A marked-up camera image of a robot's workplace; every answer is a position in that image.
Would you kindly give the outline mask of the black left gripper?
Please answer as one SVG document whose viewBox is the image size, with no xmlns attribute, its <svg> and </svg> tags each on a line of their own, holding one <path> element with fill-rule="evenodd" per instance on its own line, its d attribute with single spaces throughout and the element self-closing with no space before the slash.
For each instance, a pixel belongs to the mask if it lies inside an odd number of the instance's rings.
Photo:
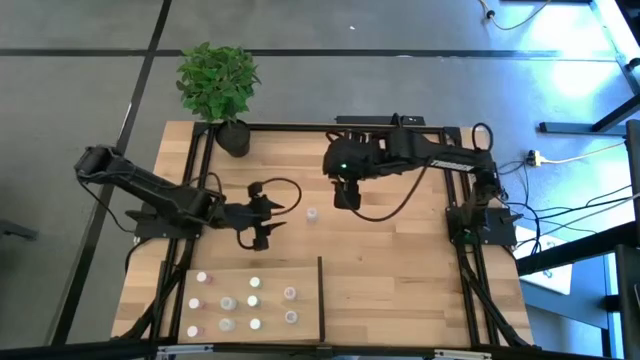
<svg viewBox="0 0 640 360">
<path fill-rule="evenodd" d="M 233 229 L 238 232 L 252 227 L 269 236 L 273 230 L 285 225 L 285 222 L 266 224 L 272 218 L 272 211 L 284 206 L 269 200 L 265 195 L 252 197 L 246 205 L 240 203 L 224 204 L 214 211 L 215 229 Z"/>
</svg>

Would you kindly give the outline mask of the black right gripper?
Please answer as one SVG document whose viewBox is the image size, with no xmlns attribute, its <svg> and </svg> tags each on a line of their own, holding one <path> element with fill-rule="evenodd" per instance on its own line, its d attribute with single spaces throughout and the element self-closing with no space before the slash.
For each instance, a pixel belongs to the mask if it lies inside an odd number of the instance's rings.
<svg viewBox="0 0 640 360">
<path fill-rule="evenodd" d="M 328 131 L 329 141 L 323 156 L 322 172 L 330 179 L 359 181 L 397 175 L 401 168 L 397 162 L 385 162 L 381 149 L 366 141 L 364 133 Z"/>
</svg>

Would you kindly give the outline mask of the light wooden shelf board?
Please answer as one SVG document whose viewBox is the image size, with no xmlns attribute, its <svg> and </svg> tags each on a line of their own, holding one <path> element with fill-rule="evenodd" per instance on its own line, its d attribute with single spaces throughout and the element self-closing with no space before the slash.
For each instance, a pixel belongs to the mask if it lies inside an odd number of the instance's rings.
<svg viewBox="0 0 640 360">
<path fill-rule="evenodd" d="M 210 284 L 201 284 L 196 274 L 204 271 L 212 277 Z M 249 280 L 259 277 L 261 288 L 252 288 Z M 289 301 L 284 296 L 287 287 L 294 287 L 297 298 Z M 258 307 L 247 305 L 247 298 L 256 295 L 261 300 Z M 237 308 L 225 311 L 220 299 L 225 296 L 237 300 Z M 201 309 L 190 309 L 188 302 L 198 298 L 204 302 Z M 295 311 L 296 324 L 285 321 L 287 311 Z M 231 332 L 222 332 L 218 323 L 222 318 L 236 322 Z M 258 318 L 259 330 L 252 330 L 249 323 Z M 189 338 L 187 328 L 200 326 L 201 336 Z M 246 268 L 192 270 L 186 275 L 178 339 L 184 343 L 262 343 L 316 341 L 319 338 L 317 267 Z"/>
</svg>

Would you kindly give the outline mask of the black flat bar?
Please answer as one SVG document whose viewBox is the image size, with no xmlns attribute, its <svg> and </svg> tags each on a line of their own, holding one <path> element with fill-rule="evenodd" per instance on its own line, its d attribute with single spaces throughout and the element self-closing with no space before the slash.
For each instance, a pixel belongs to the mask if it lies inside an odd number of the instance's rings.
<svg viewBox="0 0 640 360">
<path fill-rule="evenodd" d="M 340 115 L 335 117 L 337 124 L 356 124 L 356 125 L 391 125 L 395 126 L 402 123 L 403 126 L 424 126 L 425 120 L 422 116 L 415 115 Z"/>
</svg>

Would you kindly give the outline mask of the black plant pot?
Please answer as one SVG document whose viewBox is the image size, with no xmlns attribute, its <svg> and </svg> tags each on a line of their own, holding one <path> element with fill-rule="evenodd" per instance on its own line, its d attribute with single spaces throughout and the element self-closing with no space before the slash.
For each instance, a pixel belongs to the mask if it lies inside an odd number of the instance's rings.
<svg viewBox="0 0 640 360">
<path fill-rule="evenodd" d="M 244 157 L 250 150 L 251 133 L 242 120 L 224 121 L 216 130 L 216 141 L 232 157 Z"/>
</svg>

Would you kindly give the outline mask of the black divider bar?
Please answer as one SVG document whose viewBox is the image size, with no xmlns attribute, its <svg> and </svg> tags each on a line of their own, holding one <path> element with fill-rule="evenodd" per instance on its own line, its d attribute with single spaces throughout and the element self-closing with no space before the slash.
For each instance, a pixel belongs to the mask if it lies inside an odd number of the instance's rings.
<svg viewBox="0 0 640 360">
<path fill-rule="evenodd" d="M 323 258 L 317 257 L 317 284 L 318 284 L 318 325 L 319 325 L 319 342 L 323 343 L 326 338 L 325 327 L 325 301 L 324 301 L 324 274 L 323 274 Z"/>
</svg>

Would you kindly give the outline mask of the green artificial plant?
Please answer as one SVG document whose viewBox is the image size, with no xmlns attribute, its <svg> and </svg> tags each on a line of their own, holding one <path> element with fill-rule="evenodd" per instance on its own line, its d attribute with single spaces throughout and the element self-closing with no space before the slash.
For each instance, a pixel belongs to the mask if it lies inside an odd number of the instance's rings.
<svg viewBox="0 0 640 360">
<path fill-rule="evenodd" d="M 181 104 L 208 123 L 235 123 L 249 111 L 248 101 L 261 83 L 257 69 L 252 54 L 241 47 L 204 42 L 185 49 L 176 70 Z"/>
</svg>

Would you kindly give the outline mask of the black desk leg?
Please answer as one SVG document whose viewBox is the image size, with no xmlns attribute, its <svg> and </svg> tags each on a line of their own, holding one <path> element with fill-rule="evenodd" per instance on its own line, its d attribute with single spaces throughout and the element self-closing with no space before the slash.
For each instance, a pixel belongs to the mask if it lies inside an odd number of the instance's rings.
<svg viewBox="0 0 640 360">
<path fill-rule="evenodd" d="M 538 128 L 541 133 L 548 134 L 624 136 L 626 128 L 622 122 L 638 111 L 640 94 L 633 96 L 593 124 L 541 122 Z"/>
</svg>

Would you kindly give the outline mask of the white paper box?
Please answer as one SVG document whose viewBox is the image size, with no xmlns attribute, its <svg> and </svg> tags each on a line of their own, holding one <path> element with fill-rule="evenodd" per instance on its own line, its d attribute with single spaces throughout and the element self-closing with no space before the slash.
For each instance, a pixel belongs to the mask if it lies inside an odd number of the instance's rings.
<svg viewBox="0 0 640 360">
<path fill-rule="evenodd" d="M 516 226 L 515 235 L 517 244 L 513 250 L 516 259 L 529 256 L 532 252 L 535 241 L 530 241 L 535 236 L 535 231 L 524 227 Z M 551 235 L 544 235 L 540 238 L 541 250 L 545 251 L 559 245 L 565 244 L 564 240 L 557 239 Z M 553 291 L 555 293 L 566 295 L 570 294 L 572 278 L 572 266 L 563 265 L 560 267 L 547 269 L 523 275 L 521 280 L 528 284 Z"/>
</svg>

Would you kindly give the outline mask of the black diagonal beam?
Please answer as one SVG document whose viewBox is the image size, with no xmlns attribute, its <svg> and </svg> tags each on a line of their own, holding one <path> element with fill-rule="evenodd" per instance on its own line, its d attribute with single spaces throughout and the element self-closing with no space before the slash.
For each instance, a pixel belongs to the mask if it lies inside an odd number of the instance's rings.
<svg viewBox="0 0 640 360">
<path fill-rule="evenodd" d="M 640 247 L 640 225 L 628 222 L 516 261 L 519 276 L 573 264 L 612 253 L 619 245 Z"/>
</svg>

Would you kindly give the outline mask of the black floor object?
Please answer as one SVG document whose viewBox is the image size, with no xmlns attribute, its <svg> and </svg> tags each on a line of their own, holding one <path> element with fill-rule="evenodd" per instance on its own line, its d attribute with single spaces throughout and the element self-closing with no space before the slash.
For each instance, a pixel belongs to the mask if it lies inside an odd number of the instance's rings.
<svg viewBox="0 0 640 360">
<path fill-rule="evenodd" d="M 28 241 L 37 239 L 38 232 L 6 219 L 0 219 L 0 239 L 4 236 L 17 236 Z"/>
</svg>

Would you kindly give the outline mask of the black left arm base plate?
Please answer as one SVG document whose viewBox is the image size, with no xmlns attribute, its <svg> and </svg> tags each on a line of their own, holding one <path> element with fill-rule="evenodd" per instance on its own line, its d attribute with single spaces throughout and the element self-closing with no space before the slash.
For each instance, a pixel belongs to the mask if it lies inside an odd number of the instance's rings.
<svg viewBox="0 0 640 360">
<path fill-rule="evenodd" d="M 175 201 L 144 202 L 139 210 L 126 210 L 140 238 L 195 238 L 202 232 L 202 219 L 190 214 Z"/>
</svg>

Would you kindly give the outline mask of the silver frame bracket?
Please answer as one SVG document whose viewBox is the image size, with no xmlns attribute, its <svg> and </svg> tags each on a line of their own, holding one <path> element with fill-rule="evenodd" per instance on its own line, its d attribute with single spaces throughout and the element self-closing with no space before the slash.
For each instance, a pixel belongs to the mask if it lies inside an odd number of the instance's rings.
<svg viewBox="0 0 640 360">
<path fill-rule="evenodd" d="M 434 360 L 493 360 L 491 353 L 468 351 L 468 350 L 454 350 L 454 349 L 435 349 Z"/>
<path fill-rule="evenodd" d="M 170 357 L 187 354 L 213 353 L 214 346 L 212 344 L 177 344 L 159 346 L 157 348 L 157 356 Z"/>
</svg>

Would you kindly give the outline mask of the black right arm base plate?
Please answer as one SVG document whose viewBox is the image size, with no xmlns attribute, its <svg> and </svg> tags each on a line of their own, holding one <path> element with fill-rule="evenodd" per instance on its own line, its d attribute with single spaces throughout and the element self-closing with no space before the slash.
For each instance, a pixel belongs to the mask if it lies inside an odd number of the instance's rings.
<svg viewBox="0 0 640 360">
<path fill-rule="evenodd" d="M 507 208 L 450 207 L 445 214 L 449 238 L 454 244 L 516 244 L 514 217 Z"/>
</svg>

